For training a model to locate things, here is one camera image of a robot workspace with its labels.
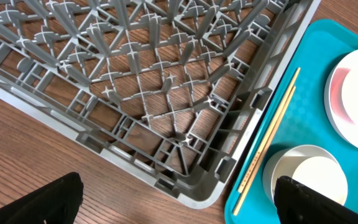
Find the large white plate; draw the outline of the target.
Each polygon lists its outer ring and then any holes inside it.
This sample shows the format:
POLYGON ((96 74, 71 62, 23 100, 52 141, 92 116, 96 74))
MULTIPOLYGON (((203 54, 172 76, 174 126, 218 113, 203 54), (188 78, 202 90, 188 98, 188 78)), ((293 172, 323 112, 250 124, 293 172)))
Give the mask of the large white plate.
POLYGON ((358 148, 358 50, 345 55, 331 70, 324 107, 338 135, 358 148))

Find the grey shallow bowl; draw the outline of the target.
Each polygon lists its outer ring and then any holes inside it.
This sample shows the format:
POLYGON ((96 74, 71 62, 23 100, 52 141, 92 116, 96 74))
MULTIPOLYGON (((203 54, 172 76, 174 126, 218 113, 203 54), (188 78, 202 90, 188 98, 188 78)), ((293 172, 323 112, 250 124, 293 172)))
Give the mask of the grey shallow bowl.
POLYGON ((276 181, 281 176, 292 177, 295 169, 310 157, 327 157, 338 163, 327 150, 315 145, 300 145, 276 152, 267 161, 262 174, 262 183, 268 199, 273 202, 276 181))

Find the white cup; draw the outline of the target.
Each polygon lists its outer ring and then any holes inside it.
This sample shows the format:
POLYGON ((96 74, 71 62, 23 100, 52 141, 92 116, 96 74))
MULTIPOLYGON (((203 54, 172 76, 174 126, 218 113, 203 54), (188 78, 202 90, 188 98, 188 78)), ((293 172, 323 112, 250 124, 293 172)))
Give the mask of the white cup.
POLYGON ((310 157, 295 169, 292 179, 344 205, 348 184, 341 166, 327 157, 310 157))

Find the small pink bowl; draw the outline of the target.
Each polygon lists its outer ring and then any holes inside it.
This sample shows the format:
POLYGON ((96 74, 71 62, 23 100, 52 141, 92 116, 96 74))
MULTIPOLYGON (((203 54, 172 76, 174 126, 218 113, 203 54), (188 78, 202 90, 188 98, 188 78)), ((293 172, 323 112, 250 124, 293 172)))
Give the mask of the small pink bowl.
POLYGON ((338 118, 358 125, 358 63, 335 69, 330 100, 338 118))

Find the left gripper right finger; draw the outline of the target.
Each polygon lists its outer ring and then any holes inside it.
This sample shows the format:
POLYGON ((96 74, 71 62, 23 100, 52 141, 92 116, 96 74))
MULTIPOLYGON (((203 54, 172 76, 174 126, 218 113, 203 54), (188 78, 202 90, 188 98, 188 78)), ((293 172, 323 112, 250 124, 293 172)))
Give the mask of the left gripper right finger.
POLYGON ((285 175, 273 201, 281 224, 358 224, 358 213, 285 175))

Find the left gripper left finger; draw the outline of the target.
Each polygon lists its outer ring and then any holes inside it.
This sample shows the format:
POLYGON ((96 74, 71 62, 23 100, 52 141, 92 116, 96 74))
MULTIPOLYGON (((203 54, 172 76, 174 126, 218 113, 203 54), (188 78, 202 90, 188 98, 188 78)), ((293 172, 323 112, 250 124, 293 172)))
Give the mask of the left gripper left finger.
POLYGON ((83 202, 83 191, 79 173, 68 173, 1 207, 0 224, 71 224, 83 202))

